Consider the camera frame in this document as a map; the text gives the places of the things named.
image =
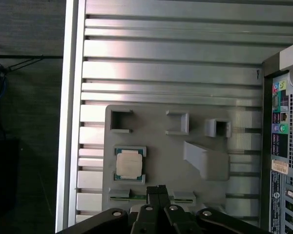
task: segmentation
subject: sticker label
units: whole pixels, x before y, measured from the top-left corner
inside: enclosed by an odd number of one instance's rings
[[[273,159],[272,170],[287,175],[289,173],[289,164],[283,161]]]
[[[271,171],[270,232],[281,233],[281,174]]]

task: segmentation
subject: screw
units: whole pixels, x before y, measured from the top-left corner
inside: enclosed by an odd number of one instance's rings
[[[170,206],[170,209],[171,209],[172,211],[175,211],[175,210],[178,209],[178,207],[176,207],[176,206]]]
[[[211,212],[210,211],[203,211],[203,215],[205,215],[205,216],[211,216]]]
[[[113,213],[114,216],[120,216],[121,214],[122,214],[122,213],[120,213],[120,212],[118,212],[118,211],[116,211],[116,212]]]

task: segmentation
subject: audio port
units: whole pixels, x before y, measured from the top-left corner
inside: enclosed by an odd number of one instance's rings
[[[280,125],[280,131],[284,132],[285,131],[285,126],[283,124]]]

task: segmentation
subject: aluminum panel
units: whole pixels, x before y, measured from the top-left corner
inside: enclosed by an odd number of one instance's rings
[[[248,86],[224,87],[223,85],[186,84],[186,83],[159,83],[159,82],[92,82],[83,83],[82,90],[91,92],[114,93],[142,93],[142,94],[167,94],[167,95],[199,95],[210,97],[236,97],[258,98],[261,96],[260,88]]]
[[[260,164],[256,163],[231,163],[230,172],[260,173]]]
[[[125,102],[151,102],[151,103],[176,103],[176,104],[202,104],[220,106],[246,106],[260,107],[261,100],[253,98],[231,97],[201,97],[177,95],[147,95],[147,94],[115,94],[115,93],[90,93],[82,92],[82,100],[93,101],[125,101]]]
[[[246,176],[230,176],[227,194],[257,195],[260,191],[260,178]]]
[[[77,193],[78,211],[101,211],[102,194]]]
[[[237,128],[261,128],[262,113],[260,111],[229,111],[232,126]]]
[[[78,159],[78,166],[103,169],[103,158],[80,157]]]
[[[293,37],[293,26],[280,25],[265,25],[265,24],[238,24],[238,23],[215,23],[206,21],[175,21],[175,20],[150,20],[150,19],[86,19],[85,20],[85,34],[87,29],[126,29],[126,30],[158,30],[169,31],[171,35],[178,30],[185,30],[188,33],[184,37],[191,37],[192,33],[223,33],[226,34],[240,34],[240,35],[266,35],[278,40],[282,37]]]
[[[104,144],[104,126],[103,127],[80,127],[80,144]]]
[[[282,47],[164,41],[85,40],[84,56],[259,64]]]
[[[105,109],[106,105],[81,105],[80,121],[104,124]]]
[[[83,78],[261,85],[262,78],[257,79],[256,73],[259,67],[85,61]]]
[[[253,163],[259,165],[261,163],[260,155],[234,155],[231,154],[230,163]]]
[[[70,178],[70,150],[71,126],[73,112],[73,88],[76,55],[76,34],[78,17],[78,0],[66,2],[65,11],[65,37],[63,51],[63,73],[61,90],[60,132],[59,132],[59,157],[58,157],[58,182],[55,232],[67,228],[69,213],[69,178]]]
[[[79,166],[101,170],[105,106],[111,102],[227,106],[231,172],[257,172],[260,157],[239,154],[261,150],[261,135],[248,133],[261,128],[260,66],[293,43],[293,1],[253,2],[87,0],[87,16],[80,2],[78,43],[71,40],[70,48],[76,55],[69,57],[76,69],[66,71],[75,75],[75,84],[66,86],[74,96],[70,225],[101,210],[102,195],[85,188],[76,196],[76,177]],[[247,182],[240,190],[231,185],[231,193],[253,191]],[[257,199],[226,202],[230,215],[253,220],[259,214]]]
[[[76,223],[83,222],[83,221],[85,221],[86,219],[91,218],[91,217],[92,217],[92,215],[82,215],[82,214],[78,214],[78,215],[76,215]]]
[[[79,149],[79,157],[103,157],[103,149]]]
[[[227,4],[186,1],[87,1],[87,14],[200,19],[201,21],[252,21],[293,23],[293,6]]]
[[[173,40],[193,40],[220,42],[224,40],[232,43],[262,43],[266,45],[288,46],[293,44],[293,36],[278,37],[278,41],[272,41],[270,35],[243,35],[238,33],[224,34],[195,32],[191,34],[187,30],[176,30],[174,33],[166,30],[128,30],[128,29],[101,29],[86,28],[85,35],[94,37],[120,37],[127,38],[148,38],[148,39],[173,39]]]
[[[259,200],[243,198],[227,198],[226,212],[235,217],[258,217]]]
[[[233,133],[228,138],[228,150],[261,150],[261,134]]]
[[[103,173],[78,171],[77,187],[80,189],[102,190]]]

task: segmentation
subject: blue cable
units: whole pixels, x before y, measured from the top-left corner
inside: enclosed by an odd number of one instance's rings
[[[0,98],[4,95],[5,90],[6,90],[6,81],[4,81],[4,83],[3,83],[3,89],[2,89],[2,92],[0,94]]]

